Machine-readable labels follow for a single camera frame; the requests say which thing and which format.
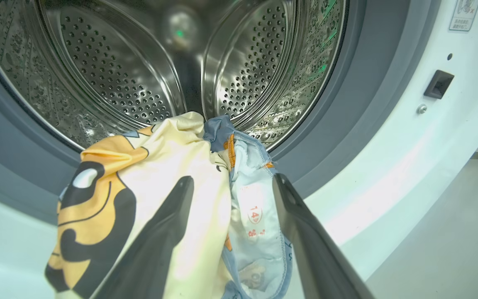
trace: gray floor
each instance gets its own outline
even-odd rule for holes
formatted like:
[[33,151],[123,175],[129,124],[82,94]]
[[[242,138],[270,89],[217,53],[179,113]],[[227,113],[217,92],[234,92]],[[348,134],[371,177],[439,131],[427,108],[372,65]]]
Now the gray floor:
[[478,299],[478,160],[366,283],[376,299]]

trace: laundry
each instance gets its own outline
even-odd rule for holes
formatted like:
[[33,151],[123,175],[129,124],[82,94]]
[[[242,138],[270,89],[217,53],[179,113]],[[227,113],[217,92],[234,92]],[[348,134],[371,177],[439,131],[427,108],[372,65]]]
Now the laundry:
[[283,298],[292,273],[292,245],[279,227],[271,158],[227,115],[207,121],[204,139],[230,169],[232,218],[222,258],[233,280],[223,299]]
[[194,193],[163,298],[224,293],[214,282],[230,221],[228,170],[202,135],[203,117],[188,112],[81,153],[58,204],[57,244],[45,271],[58,298],[90,298],[183,176],[193,178]]

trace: cartoon character print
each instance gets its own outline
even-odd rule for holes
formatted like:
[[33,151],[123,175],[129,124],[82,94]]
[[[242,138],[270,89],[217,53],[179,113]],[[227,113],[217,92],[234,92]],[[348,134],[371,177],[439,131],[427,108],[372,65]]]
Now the cartoon character print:
[[59,201],[57,244],[45,275],[57,292],[89,298],[120,255],[135,221],[136,198],[118,171],[148,156],[134,146],[152,127],[101,140],[81,153],[81,164]]

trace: screw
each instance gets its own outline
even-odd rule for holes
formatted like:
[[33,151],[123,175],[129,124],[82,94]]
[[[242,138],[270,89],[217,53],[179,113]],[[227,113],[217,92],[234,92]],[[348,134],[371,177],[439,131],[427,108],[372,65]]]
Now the screw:
[[425,104],[421,104],[420,106],[418,106],[418,109],[416,109],[416,113],[418,114],[423,114],[427,112],[427,105]]

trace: washing machine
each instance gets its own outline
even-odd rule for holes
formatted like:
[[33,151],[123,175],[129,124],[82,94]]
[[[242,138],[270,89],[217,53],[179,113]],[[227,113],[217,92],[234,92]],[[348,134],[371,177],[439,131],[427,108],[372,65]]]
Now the washing machine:
[[80,151],[189,110],[259,139],[366,280],[478,146],[478,0],[0,0],[0,298],[53,295]]

